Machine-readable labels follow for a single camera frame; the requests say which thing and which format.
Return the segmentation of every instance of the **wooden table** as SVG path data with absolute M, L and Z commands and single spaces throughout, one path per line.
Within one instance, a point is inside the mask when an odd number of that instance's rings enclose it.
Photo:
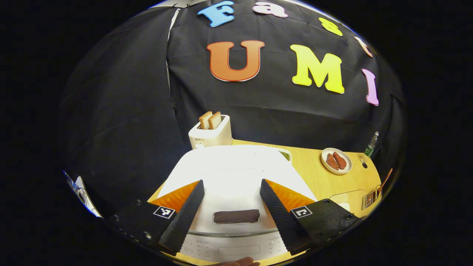
M 361 206 L 362 196 L 368 194 L 370 191 L 375 189 L 376 186 L 381 184 L 379 174 L 373 162 L 368 159 L 366 162 L 368 168 L 364 168 L 360 163 L 361 152 L 345 152 L 353 163 L 351 171 L 344 175 L 336 175 L 330 172 L 322 164 L 322 150 L 247 142 L 235 139 L 233 140 L 232 145 L 264 145 L 290 151 L 292 154 L 292 166 L 314 193 L 317 200 L 332 198 L 332 200 L 338 203 L 344 202 L 350 204 L 350 206 Z M 162 184 L 149 198 L 148 202 L 157 198 L 163 185 L 164 184 Z M 350 212 L 354 213 L 358 217 L 366 216 L 371 213 L 378 204 L 379 200 L 374 202 L 365 210 L 350 208 Z M 291 256 L 290 253 L 287 252 L 276 257 L 259 260 L 259 262 L 261 263 L 261 266 L 266 266 L 297 257 L 300 254 Z M 195 259 L 181 253 L 177 253 L 175 257 L 168 254 L 165 255 L 172 257 L 173 259 L 177 258 L 178 260 L 187 261 L 196 265 L 212 264 L 212 262 Z

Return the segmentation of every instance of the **bread slice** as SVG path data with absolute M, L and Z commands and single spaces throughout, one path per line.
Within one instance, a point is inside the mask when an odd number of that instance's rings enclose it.
M 214 115 L 212 115 L 209 118 L 210 129 L 216 129 L 221 122 L 222 122 L 222 116 L 220 115 L 220 112 L 216 112 Z
M 337 162 L 340 169 L 343 170 L 345 167 L 347 167 L 347 161 L 345 161 L 345 159 L 342 158 L 337 152 L 333 153 L 333 157 L 335 158 L 335 161 Z
M 201 122 L 201 129 L 209 129 L 209 118 L 212 116 L 212 112 L 209 111 L 199 117 L 199 121 Z

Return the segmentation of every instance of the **foam letter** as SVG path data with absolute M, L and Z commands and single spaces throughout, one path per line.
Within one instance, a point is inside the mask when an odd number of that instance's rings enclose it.
M 363 74 L 366 76 L 366 83 L 368 83 L 368 95 L 366 95 L 366 101 L 371 103 L 372 105 L 378 106 L 379 101 L 376 95 L 376 84 L 375 84 L 375 75 L 371 73 L 369 70 L 361 69 Z
M 345 88 L 342 86 L 342 70 L 340 64 L 342 60 L 331 53 L 327 53 L 322 63 L 315 54 L 306 46 L 293 44 L 291 50 L 296 52 L 297 56 L 297 75 L 292 77 L 292 82 L 299 85 L 310 86 L 312 80 L 309 78 L 309 70 L 314 78 L 317 87 L 321 87 L 325 77 L 328 81 L 325 88 L 329 91 L 343 94 Z
M 243 41 L 241 46 L 246 47 L 246 66 L 243 69 L 231 69 L 228 64 L 232 42 L 218 42 L 207 46 L 210 51 L 210 71 L 212 75 L 223 81 L 246 81 L 254 78 L 260 71 L 260 48 L 264 42 Z
M 213 6 L 209 6 L 206 9 L 202 9 L 201 11 L 197 12 L 197 15 L 204 14 L 211 21 L 210 27 L 216 27 L 235 18 L 234 16 L 227 16 L 223 14 L 233 14 L 233 8 L 229 6 L 233 4 L 234 3 L 232 1 L 223 1 Z
M 338 29 L 338 26 L 335 25 L 333 22 L 326 20 L 325 18 L 319 18 L 320 22 L 322 22 L 322 26 L 331 33 L 335 33 L 338 36 L 343 36 L 342 32 Z
M 262 14 L 273 14 L 280 18 L 289 17 L 285 12 L 282 6 L 276 4 L 266 3 L 266 2 L 256 2 L 256 6 L 253 7 L 253 11 L 262 13 Z
M 361 45 L 361 48 L 365 50 L 366 54 L 369 55 L 370 57 L 373 57 L 373 55 L 368 51 L 368 46 L 366 46 L 366 44 L 360 38 L 356 36 L 353 36 L 353 37 L 357 39 L 357 41 L 359 42 L 359 45 Z

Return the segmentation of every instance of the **brown bar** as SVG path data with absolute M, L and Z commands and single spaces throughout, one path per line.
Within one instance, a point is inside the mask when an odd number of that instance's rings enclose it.
M 217 224 L 257 222 L 259 218 L 259 210 L 216 212 L 213 214 L 213 221 Z

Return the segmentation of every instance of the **toast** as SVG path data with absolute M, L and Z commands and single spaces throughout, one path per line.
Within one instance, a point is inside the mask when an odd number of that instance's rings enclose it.
M 199 117 L 199 121 L 201 122 L 201 129 L 209 129 L 209 118 L 212 116 L 212 112 L 209 111 Z
M 333 153 L 333 157 L 335 158 L 335 161 L 337 162 L 340 169 L 343 170 L 345 167 L 347 167 L 347 161 L 345 161 L 345 159 L 342 158 L 337 152 Z
M 220 115 L 220 112 L 216 112 L 214 115 L 212 115 L 209 118 L 209 128 L 216 129 L 221 122 L 222 122 L 222 116 Z
M 338 168 L 338 164 L 337 164 L 337 162 L 335 161 L 335 158 L 333 157 L 333 155 L 332 155 L 331 153 L 329 153 L 329 154 L 327 155 L 327 164 L 328 164 L 331 168 L 333 168 L 333 169 L 335 169 L 335 170 L 338 171 L 338 169 L 339 169 L 339 168 Z

